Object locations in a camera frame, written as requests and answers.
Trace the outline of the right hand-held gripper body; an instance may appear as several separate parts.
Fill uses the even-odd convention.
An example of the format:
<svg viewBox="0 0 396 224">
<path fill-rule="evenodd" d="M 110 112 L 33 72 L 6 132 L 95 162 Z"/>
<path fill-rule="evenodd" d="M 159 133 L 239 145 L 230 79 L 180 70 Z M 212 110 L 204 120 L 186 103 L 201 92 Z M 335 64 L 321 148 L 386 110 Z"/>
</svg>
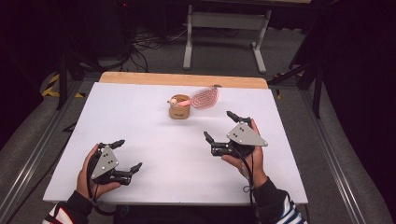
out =
<svg viewBox="0 0 396 224">
<path fill-rule="evenodd" d="M 227 133 L 229 142 L 216 142 L 210 138 L 211 154 L 213 156 L 230 155 L 237 159 L 244 159 L 250 155 L 255 147 L 267 147 L 268 143 L 257 134 L 251 124 L 251 119 L 241 119 L 236 126 Z"/>
</svg>

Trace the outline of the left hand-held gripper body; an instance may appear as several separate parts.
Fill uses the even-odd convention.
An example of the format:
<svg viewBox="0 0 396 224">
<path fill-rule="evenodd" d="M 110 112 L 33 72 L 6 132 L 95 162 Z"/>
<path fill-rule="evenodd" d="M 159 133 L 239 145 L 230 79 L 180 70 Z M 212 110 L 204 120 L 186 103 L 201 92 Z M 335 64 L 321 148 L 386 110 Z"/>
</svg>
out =
<svg viewBox="0 0 396 224">
<path fill-rule="evenodd" d="M 128 186 L 131 182 L 130 172 L 117 171 L 119 162 L 109 144 L 100 143 L 97 151 L 90 158 L 90 179 L 96 183 L 105 185 L 118 182 Z"/>
</svg>

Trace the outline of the tan bear pen holder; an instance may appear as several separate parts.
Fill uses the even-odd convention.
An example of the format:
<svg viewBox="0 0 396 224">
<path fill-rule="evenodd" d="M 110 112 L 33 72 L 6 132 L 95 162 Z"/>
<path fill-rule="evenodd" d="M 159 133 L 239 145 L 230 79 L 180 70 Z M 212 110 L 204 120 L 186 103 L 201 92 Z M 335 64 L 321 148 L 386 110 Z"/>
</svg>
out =
<svg viewBox="0 0 396 224">
<path fill-rule="evenodd" d="M 187 119 L 190 115 L 191 106 L 188 105 L 190 97 L 184 94 L 172 96 L 167 103 L 169 104 L 169 117 L 171 119 Z"/>
</svg>

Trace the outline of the person's left hand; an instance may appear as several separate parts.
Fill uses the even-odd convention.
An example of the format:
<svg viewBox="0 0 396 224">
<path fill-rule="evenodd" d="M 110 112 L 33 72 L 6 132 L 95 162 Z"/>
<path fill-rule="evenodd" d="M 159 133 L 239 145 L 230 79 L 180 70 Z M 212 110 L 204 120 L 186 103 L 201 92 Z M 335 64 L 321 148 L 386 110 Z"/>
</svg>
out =
<svg viewBox="0 0 396 224">
<path fill-rule="evenodd" d="M 99 199 L 103 194 L 110 192 L 111 190 L 120 187 L 120 183 L 111 182 L 105 185 L 98 185 L 95 183 L 87 184 L 88 178 L 88 164 L 90 158 L 97 151 L 98 145 L 95 145 L 89 154 L 86 156 L 82 168 L 78 173 L 77 188 L 76 191 L 86 199 Z"/>
</svg>

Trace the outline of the person's right hand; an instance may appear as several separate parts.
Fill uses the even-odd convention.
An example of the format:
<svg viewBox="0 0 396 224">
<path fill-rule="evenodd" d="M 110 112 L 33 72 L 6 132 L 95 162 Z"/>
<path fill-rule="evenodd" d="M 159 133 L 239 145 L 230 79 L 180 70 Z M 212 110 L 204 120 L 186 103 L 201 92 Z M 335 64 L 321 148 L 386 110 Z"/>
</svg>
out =
<svg viewBox="0 0 396 224">
<path fill-rule="evenodd" d="M 252 183 L 255 189 L 263 185 L 268 179 L 263 170 L 262 147 L 255 147 L 254 151 L 246 157 L 246 161 L 236 159 L 230 155 L 224 155 L 221 159 L 236 168 L 243 177 Z"/>
</svg>

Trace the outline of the black tripod stand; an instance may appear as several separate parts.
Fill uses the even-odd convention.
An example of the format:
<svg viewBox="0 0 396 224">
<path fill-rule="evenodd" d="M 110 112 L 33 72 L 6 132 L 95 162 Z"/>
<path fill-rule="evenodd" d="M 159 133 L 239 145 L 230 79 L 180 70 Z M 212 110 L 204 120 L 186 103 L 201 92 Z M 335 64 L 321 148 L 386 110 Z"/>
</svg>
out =
<svg viewBox="0 0 396 224">
<path fill-rule="evenodd" d="M 94 72 L 103 73 L 106 71 L 106 69 L 99 63 L 90 61 L 86 57 L 83 57 L 82 55 L 78 54 L 73 50 L 62 52 L 58 62 L 58 72 L 60 75 L 60 96 L 57 105 L 58 110 L 62 109 L 68 99 L 67 78 L 71 77 L 74 80 L 81 81 L 85 77 L 85 69 L 83 68 L 81 63 L 87 64 L 88 67 Z"/>
<path fill-rule="evenodd" d="M 299 90 L 307 91 L 312 83 L 315 84 L 312 109 L 316 118 L 319 119 L 320 95 L 321 95 L 322 81 L 323 81 L 321 64 L 322 64 L 321 60 L 314 60 L 310 63 L 300 65 L 296 68 L 289 70 L 289 72 L 283 75 L 275 76 L 273 79 L 268 81 L 268 84 L 277 85 L 285 81 L 286 79 L 294 77 L 298 74 L 302 74 L 302 76 L 297 82 L 297 88 Z"/>
</svg>

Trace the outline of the white metal stand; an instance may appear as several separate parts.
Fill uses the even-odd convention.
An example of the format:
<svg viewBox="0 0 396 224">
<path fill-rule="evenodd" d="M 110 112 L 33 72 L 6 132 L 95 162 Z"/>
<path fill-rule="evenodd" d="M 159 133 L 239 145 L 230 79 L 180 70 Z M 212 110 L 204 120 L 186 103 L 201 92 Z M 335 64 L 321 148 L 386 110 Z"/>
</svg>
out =
<svg viewBox="0 0 396 224">
<path fill-rule="evenodd" d="M 267 69 L 264 64 L 261 48 L 271 15 L 271 10 L 266 10 L 262 15 L 200 12 L 195 11 L 193 5 L 189 5 L 187 15 L 187 43 L 184 53 L 183 69 L 189 70 L 191 68 L 193 27 L 240 29 L 259 32 L 257 40 L 251 43 L 251 47 L 259 72 L 265 74 Z"/>
</svg>

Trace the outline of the aluminium floor rail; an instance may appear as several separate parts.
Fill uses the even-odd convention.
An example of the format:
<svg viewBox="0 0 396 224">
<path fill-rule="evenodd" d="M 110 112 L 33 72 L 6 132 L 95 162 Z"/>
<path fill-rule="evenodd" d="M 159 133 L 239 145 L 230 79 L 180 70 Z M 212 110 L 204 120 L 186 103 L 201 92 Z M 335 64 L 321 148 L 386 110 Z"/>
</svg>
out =
<svg viewBox="0 0 396 224">
<path fill-rule="evenodd" d="M 340 124 L 327 92 L 321 94 L 318 119 L 310 91 L 301 97 L 322 144 L 324 157 L 353 224 L 396 224 L 385 200 L 368 175 Z"/>
<path fill-rule="evenodd" d="M 0 224 L 6 224 L 17 207 L 81 85 L 81 81 L 70 84 L 60 109 L 57 98 L 45 98 L 0 151 Z"/>
</svg>

